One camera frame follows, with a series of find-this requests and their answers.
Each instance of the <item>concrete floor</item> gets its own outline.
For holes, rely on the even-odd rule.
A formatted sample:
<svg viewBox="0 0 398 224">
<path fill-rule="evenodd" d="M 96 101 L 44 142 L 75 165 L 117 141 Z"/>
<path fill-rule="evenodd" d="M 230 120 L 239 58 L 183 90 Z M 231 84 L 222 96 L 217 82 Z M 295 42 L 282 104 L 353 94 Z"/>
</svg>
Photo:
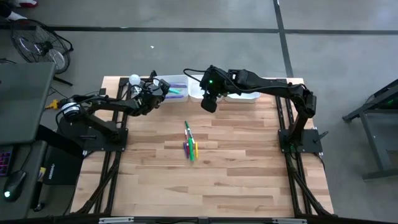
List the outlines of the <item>concrete floor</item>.
<svg viewBox="0 0 398 224">
<path fill-rule="evenodd" d="M 271 0 L 38 0 L 21 14 L 48 25 L 116 27 L 277 28 Z M 286 29 L 398 29 L 395 0 L 279 0 Z M 53 83 L 67 96 L 97 90 L 105 75 L 181 74 L 210 64 L 246 68 L 262 77 L 286 77 L 278 34 L 57 32 L 74 44 L 72 64 Z M 315 124 L 322 140 L 335 213 L 341 217 L 398 222 L 398 178 L 362 181 L 377 169 L 359 121 L 341 116 L 397 78 L 396 35 L 288 35 L 294 77 L 318 97 Z M 8 31 L 0 31 L 0 58 L 23 62 Z M 52 95 L 49 101 L 59 96 Z M 55 128 L 55 113 L 42 123 Z M 70 194 L 51 196 L 44 214 L 62 213 Z"/>
</svg>

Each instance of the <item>computer mouse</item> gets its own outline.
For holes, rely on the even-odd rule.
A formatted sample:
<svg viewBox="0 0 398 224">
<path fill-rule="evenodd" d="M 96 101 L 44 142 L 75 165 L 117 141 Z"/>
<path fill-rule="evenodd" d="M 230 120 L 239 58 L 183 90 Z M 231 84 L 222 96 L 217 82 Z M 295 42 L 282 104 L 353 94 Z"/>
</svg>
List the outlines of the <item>computer mouse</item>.
<svg viewBox="0 0 398 224">
<path fill-rule="evenodd" d="M 8 202 L 15 202 L 22 192 L 26 172 L 23 170 L 13 172 L 4 184 L 3 197 Z"/>
</svg>

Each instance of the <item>white plastic bin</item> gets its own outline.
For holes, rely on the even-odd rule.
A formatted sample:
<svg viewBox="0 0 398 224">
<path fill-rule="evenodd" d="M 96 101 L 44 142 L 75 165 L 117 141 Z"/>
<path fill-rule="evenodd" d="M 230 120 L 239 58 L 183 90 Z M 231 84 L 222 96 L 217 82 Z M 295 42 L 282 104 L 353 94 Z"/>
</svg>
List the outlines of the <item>white plastic bin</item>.
<svg viewBox="0 0 398 224">
<path fill-rule="evenodd" d="M 192 75 L 193 77 L 201 80 L 203 75 Z M 201 102 L 203 99 L 204 90 L 201 90 L 199 82 L 188 77 L 188 94 L 192 102 Z M 221 101 L 223 97 L 217 98 L 217 102 Z"/>
<path fill-rule="evenodd" d="M 230 94 L 225 98 L 225 101 L 236 103 L 255 103 L 260 96 L 261 93 L 242 93 L 240 96 L 238 94 Z"/>
<path fill-rule="evenodd" d="M 169 92 L 163 103 L 181 103 L 188 101 L 188 77 L 186 75 L 159 75 L 156 78 L 165 80 L 171 85 L 170 88 L 180 92 L 180 94 Z"/>
</svg>

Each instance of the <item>wooden tabletop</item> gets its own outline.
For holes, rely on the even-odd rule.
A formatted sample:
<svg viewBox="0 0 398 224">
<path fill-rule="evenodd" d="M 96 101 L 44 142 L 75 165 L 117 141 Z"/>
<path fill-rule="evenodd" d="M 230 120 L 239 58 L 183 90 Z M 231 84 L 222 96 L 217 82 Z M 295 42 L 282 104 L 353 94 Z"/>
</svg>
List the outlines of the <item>wooden tabletop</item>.
<svg viewBox="0 0 398 224">
<path fill-rule="evenodd" d="M 116 97 L 119 78 L 104 77 L 102 87 L 111 97 Z M 303 80 L 288 78 L 288 82 Z M 97 111 L 96 115 L 111 120 L 112 113 Z M 194 162 L 186 160 L 182 149 L 185 120 L 199 145 L 199 158 Z M 306 128 L 311 127 L 309 120 Z M 128 145 L 121 157 L 113 216 L 294 215 L 277 138 L 274 96 L 263 94 L 255 104 L 221 101 L 215 113 L 191 101 L 163 103 L 147 116 L 129 117 L 127 128 Z M 98 186 L 103 158 L 104 152 L 95 152 L 84 160 L 72 211 L 78 210 Z M 325 209 L 333 212 L 319 158 L 302 154 L 302 159 L 308 187 Z M 297 192 L 303 210 L 301 190 Z"/>
</svg>

